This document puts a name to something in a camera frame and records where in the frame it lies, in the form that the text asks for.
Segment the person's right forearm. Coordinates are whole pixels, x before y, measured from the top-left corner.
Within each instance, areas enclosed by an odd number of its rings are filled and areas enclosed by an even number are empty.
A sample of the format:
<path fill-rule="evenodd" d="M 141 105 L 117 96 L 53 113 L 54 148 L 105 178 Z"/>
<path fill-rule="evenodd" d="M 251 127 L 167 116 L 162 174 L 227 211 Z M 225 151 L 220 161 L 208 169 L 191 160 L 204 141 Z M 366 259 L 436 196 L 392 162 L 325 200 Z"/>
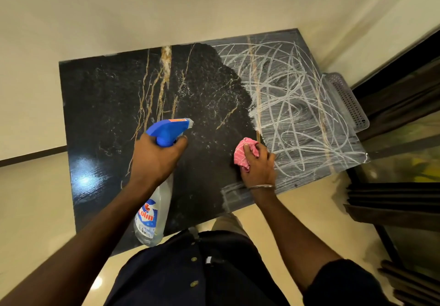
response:
<path fill-rule="evenodd" d="M 275 192 L 251 193 L 272 231 L 285 267 L 299 291 L 305 293 L 323 266 L 343 258 L 292 214 Z"/>

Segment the black framed glass door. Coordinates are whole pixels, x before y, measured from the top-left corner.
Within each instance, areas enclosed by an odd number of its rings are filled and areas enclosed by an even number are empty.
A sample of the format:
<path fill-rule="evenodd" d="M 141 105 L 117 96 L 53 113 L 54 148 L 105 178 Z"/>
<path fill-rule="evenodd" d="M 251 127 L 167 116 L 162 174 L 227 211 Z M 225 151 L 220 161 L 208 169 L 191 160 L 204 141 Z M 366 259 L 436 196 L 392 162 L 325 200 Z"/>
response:
<path fill-rule="evenodd" d="M 440 28 L 360 86 L 370 126 L 359 138 L 370 162 L 353 183 L 440 182 Z M 440 281 L 440 232 L 374 225 L 398 265 Z"/>

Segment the dark wall skirting strip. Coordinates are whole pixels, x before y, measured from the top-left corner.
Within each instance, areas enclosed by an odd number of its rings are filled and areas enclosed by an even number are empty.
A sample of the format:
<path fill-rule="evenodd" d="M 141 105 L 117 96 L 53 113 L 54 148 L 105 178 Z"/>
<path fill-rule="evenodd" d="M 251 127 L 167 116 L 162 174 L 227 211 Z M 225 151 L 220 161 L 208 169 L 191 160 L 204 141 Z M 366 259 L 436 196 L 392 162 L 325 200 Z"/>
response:
<path fill-rule="evenodd" d="M 9 158 L 9 159 L 3 159 L 3 160 L 0 160 L 0 168 L 5 167 L 5 166 L 9 166 L 9 165 L 13 165 L 13 164 L 18 164 L 18 163 L 23 163 L 23 162 L 35 160 L 35 159 L 41 159 L 41 158 L 49 157 L 49 156 L 56 155 L 59 153 L 64 153 L 64 152 L 67 152 L 67 146 L 55 147 L 55 148 L 51 148 L 51 149 L 47 149 L 47 150 L 34 152 L 34 153 L 20 155 L 20 156 Z"/>

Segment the dark navy button shirt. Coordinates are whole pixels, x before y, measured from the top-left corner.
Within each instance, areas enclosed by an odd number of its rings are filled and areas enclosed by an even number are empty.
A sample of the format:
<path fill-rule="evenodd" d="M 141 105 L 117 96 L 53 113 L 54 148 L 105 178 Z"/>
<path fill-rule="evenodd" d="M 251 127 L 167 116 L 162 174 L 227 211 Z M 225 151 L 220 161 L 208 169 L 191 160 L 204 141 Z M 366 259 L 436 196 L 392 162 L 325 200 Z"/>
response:
<path fill-rule="evenodd" d="M 319 270 L 304 306 L 391 306 L 372 274 L 347 259 Z M 289 306 L 247 237 L 182 231 L 136 253 L 121 268 L 104 306 Z"/>

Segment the person's left hand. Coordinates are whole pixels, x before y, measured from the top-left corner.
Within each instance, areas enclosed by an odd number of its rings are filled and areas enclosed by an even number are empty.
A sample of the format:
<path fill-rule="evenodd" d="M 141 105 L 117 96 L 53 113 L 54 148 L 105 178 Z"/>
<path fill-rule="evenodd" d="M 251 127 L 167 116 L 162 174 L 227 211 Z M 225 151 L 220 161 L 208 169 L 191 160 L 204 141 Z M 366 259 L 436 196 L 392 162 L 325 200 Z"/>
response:
<path fill-rule="evenodd" d="M 174 171 L 179 160 L 170 159 L 168 147 L 160 147 L 156 137 L 146 133 L 135 142 L 129 184 L 151 195 Z"/>

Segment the grey perforated plastic tray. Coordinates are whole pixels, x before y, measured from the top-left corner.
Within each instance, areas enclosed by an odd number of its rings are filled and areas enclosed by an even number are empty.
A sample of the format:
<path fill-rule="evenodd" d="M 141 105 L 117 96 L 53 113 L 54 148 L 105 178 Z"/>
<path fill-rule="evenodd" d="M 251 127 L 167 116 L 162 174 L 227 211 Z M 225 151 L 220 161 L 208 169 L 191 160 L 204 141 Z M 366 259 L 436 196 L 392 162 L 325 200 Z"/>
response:
<path fill-rule="evenodd" d="M 347 122 L 355 133 L 357 134 L 368 129 L 370 122 L 343 76 L 338 72 L 324 73 L 323 75 L 329 85 L 333 87 L 339 101 L 342 103 L 343 112 L 350 118 Z"/>

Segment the clear spray bottle blue trigger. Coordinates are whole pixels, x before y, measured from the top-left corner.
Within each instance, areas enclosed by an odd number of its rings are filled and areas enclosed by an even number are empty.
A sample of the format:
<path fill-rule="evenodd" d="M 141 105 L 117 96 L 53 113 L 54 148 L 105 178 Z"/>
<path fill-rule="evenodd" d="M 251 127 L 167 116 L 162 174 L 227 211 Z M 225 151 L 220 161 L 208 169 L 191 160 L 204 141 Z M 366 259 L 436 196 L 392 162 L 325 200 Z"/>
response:
<path fill-rule="evenodd" d="M 151 125 L 146 134 L 155 138 L 157 146 L 168 148 L 172 147 L 186 130 L 192 128 L 193 124 L 190 118 L 165 119 Z M 143 245 L 154 247 L 162 241 L 172 195 L 173 173 L 155 189 L 136 213 L 134 231 Z"/>

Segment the person's left forearm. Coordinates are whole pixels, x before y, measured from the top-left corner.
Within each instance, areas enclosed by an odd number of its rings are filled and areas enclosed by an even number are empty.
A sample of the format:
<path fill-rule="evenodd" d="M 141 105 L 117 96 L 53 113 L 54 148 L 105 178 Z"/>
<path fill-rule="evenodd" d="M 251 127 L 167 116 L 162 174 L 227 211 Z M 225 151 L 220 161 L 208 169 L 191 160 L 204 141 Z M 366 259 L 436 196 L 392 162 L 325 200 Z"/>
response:
<path fill-rule="evenodd" d="M 167 179 L 135 180 L 63 247 L 0 300 L 0 306 L 81 306 L 136 212 Z"/>

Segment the khaki trousers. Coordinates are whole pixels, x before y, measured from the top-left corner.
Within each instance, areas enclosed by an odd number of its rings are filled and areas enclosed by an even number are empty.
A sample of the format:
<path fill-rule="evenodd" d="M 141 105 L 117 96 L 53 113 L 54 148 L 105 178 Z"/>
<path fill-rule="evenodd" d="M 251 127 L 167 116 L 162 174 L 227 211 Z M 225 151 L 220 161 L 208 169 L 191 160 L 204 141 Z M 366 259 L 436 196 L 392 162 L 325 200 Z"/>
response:
<path fill-rule="evenodd" d="M 211 231 L 228 231 L 240 234 L 248 239 L 250 238 L 240 220 L 233 213 L 224 214 L 218 217 L 215 220 Z"/>

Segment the pink cleaning cloth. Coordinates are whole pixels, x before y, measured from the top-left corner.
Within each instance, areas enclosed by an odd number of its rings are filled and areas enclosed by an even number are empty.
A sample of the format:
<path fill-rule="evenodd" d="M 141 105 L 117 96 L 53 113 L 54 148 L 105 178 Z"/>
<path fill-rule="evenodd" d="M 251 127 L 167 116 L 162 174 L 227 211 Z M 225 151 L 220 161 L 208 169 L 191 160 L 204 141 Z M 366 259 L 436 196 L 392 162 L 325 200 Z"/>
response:
<path fill-rule="evenodd" d="M 251 138 L 245 137 L 243 138 L 237 145 L 234 151 L 234 164 L 239 166 L 241 169 L 245 170 L 246 172 L 249 172 L 250 170 L 250 164 L 249 161 L 246 158 L 245 154 L 245 146 L 249 146 L 250 152 L 256 157 L 259 157 L 259 150 L 257 148 L 258 141 L 253 140 Z"/>

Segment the person's right hand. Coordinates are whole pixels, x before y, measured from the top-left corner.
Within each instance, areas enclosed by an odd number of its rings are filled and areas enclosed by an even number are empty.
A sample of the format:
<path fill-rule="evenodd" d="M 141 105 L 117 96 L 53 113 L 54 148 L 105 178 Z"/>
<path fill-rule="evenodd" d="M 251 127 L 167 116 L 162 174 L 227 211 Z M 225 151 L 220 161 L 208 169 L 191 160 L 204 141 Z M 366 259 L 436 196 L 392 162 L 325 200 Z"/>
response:
<path fill-rule="evenodd" d="M 270 153 L 261 143 L 258 143 L 258 150 L 259 157 L 254 161 L 249 161 L 249 172 L 241 169 L 241 177 L 246 188 L 260 184 L 275 185 L 276 183 L 275 155 Z M 251 191 L 274 192 L 275 189 L 256 189 Z"/>

